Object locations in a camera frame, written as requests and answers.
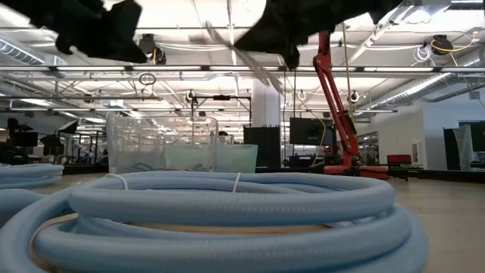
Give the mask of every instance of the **red base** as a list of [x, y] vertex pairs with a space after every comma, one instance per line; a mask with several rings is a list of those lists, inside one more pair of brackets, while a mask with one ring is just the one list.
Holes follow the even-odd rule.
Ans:
[[[344, 175], [346, 170], [349, 167], [347, 166], [326, 166], [324, 168], [324, 174], [329, 175]], [[389, 179], [389, 175], [387, 174], [387, 167], [379, 167], [379, 166], [361, 166], [360, 167], [360, 176], [361, 177], [369, 177], [369, 178], [376, 178], [381, 180]]]

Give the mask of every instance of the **white column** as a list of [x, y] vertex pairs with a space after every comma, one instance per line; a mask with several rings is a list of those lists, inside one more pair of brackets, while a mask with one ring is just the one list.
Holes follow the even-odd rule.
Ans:
[[252, 88], [252, 126], [280, 126], [281, 95], [272, 86], [254, 80]]

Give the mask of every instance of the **floor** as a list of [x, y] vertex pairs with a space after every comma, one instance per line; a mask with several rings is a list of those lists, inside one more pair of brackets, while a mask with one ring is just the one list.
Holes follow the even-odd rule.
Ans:
[[[60, 187], [101, 177], [103, 174], [65, 176]], [[425, 273], [480, 272], [485, 268], [485, 184], [395, 179], [398, 202], [423, 222], [430, 238], [430, 259]]]

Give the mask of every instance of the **coiled hose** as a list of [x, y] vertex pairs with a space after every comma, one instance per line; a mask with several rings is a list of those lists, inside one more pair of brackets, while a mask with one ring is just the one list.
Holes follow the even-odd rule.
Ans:
[[[31, 237], [43, 222], [72, 212], [79, 218], [47, 227], [33, 241], [37, 255], [72, 272], [417, 273], [427, 261], [421, 224], [381, 180], [176, 171], [122, 177], [62, 190], [16, 214], [0, 230], [0, 272], [44, 272], [29, 259]], [[242, 237], [124, 222], [335, 228]]]
[[0, 166], [0, 190], [53, 185], [61, 181], [63, 170], [64, 166], [51, 164]]

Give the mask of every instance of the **plastic container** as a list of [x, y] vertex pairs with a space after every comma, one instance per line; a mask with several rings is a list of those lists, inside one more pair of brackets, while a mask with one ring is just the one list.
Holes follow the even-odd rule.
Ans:
[[255, 173], [258, 158], [257, 145], [232, 145], [217, 143], [217, 172]]
[[206, 117], [109, 117], [109, 171], [215, 171], [217, 121]]

